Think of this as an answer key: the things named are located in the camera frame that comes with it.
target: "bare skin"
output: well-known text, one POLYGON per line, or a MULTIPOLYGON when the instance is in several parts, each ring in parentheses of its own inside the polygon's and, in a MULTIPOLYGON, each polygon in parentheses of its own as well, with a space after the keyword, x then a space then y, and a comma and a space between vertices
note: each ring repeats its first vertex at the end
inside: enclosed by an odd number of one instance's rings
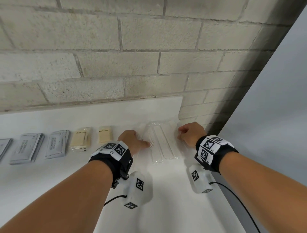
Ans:
MULTIPOLYGON (((139 141, 134 130, 123 132, 132 155, 149 142, 139 141)), ((113 175, 101 161, 91 161, 20 211, 0 233, 93 232, 112 185, 113 175)))
MULTIPOLYGON (((178 138, 193 148, 207 135, 196 122, 178 130, 178 138)), ((236 152, 222 159, 219 170, 269 232, 307 232, 306 186, 236 152)))

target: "black cable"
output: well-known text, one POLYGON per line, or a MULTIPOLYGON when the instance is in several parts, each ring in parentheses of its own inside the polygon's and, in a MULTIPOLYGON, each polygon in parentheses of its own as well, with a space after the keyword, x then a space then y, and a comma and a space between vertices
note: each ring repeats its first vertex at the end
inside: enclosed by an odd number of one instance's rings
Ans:
POLYGON ((231 191, 227 186, 225 186, 225 185, 223 185, 223 184, 221 184, 221 183, 219 183, 219 182, 210 182, 209 184, 210 184, 210 185, 211 185, 211 184, 220 184, 220 185, 222 185, 223 187, 227 188, 227 189, 228 189, 228 190, 239 200, 239 202, 240 202, 241 205, 244 207, 244 209, 245 209, 246 212, 248 213, 249 217, 250 217, 251 220, 253 221, 255 227, 257 228, 257 231, 258 231, 259 233, 261 233, 260 230, 259 230, 259 228, 257 227, 257 225, 256 225, 256 223, 255 223, 255 221, 254 221, 254 219, 252 218, 251 214, 248 212, 248 210, 247 210, 247 208, 245 207, 245 205, 244 205, 244 204, 242 203, 242 201, 237 197, 237 195, 235 195, 235 193, 234 193, 233 191, 231 191))
POLYGON ((120 196, 114 197, 111 200, 107 201, 103 206, 105 206, 106 204, 110 203, 111 201, 113 201, 113 200, 115 200, 116 198, 119 198, 119 197, 127 198, 126 195, 120 195, 120 196))

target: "person's right arm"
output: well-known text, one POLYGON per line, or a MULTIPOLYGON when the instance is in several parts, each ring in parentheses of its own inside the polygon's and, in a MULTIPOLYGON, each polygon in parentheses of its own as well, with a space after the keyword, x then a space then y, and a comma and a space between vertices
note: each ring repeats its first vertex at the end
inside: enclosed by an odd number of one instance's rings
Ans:
MULTIPOLYGON (((190 147, 206 135, 198 123, 178 129, 190 147)), ((307 187, 239 153, 229 152, 219 165, 221 175, 269 232, 307 232, 307 187)))

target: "person's left arm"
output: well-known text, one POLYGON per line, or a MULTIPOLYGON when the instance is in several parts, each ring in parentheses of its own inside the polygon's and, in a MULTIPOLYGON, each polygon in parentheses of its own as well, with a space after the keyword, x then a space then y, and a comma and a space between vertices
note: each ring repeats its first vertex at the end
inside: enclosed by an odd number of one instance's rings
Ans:
MULTIPOLYGON (((134 130, 123 132, 118 141, 129 147, 131 155, 150 146, 137 140, 134 130)), ((20 211, 0 233, 93 232, 112 181, 104 162, 91 161, 20 211)))

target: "cinder block wall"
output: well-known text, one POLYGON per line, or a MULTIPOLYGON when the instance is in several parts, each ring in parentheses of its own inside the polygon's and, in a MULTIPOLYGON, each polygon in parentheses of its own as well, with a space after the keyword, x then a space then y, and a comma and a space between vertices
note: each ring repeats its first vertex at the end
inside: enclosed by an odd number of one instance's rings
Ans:
POLYGON ((305 0, 0 0, 0 111, 183 95, 222 128, 305 0))

